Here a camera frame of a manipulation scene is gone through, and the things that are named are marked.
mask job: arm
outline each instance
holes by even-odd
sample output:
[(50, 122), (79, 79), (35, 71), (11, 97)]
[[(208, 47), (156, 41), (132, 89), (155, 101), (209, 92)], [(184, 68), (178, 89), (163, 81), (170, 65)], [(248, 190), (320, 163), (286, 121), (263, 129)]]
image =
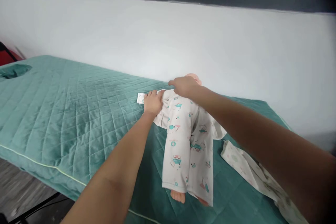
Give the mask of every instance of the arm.
[(66, 215), (67, 223), (123, 223), (154, 118), (162, 109), (162, 94), (145, 96), (144, 113), (120, 140)]
[(170, 81), (175, 92), (207, 110), (287, 192), (307, 221), (320, 222), (332, 194), (335, 158), (266, 117), (199, 86), (191, 77)]

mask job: doll foot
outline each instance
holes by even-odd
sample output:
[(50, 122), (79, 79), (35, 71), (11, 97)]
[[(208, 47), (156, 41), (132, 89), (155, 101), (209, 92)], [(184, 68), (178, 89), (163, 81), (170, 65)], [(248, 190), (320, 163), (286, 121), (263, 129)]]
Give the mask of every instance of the doll foot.
[(177, 191), (174, 191), (174, 190), (171, 190), (170, 191), (170, 196), (176, 200), (176, 201), (180, 201), (182, 204), (185, 203), (186, 201), (186, 194), (182, 193), (182, 192), (177, 192)]
[(208, 204), (204, 199), (198, 198), (198, 200), (201, 202), (201, 204), (202, 204), (203, 206), (206, 206), (206, 207), (209, 206), (209, 204)]

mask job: doll leg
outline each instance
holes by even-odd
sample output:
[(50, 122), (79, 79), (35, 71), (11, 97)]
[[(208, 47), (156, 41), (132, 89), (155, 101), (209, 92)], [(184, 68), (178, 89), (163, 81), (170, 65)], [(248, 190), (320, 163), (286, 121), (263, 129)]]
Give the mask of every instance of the doll leg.
[(169, 101), (162, 187), (171, 190), (173, 199), (184, 203), (189, 176), (190, 137), (198, 106), (189, 99), (175, 98)]
[(213, 139), (211, 123), (205, 116), (199, 116), (198, 124), (192, 133), (189, 183), (187, 191), (199, 199), (203, 205), (213, 206), (214, 174), (212, 167)]

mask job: white wall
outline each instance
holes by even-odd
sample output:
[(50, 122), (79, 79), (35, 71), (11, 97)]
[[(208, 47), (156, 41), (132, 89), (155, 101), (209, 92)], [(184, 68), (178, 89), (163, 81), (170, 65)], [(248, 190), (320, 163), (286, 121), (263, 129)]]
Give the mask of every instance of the white wall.
[(300, 135), (336, 142), (336, 18), (143, 0), (0, 0), (0, 40), (221, 94), (267, 101)]

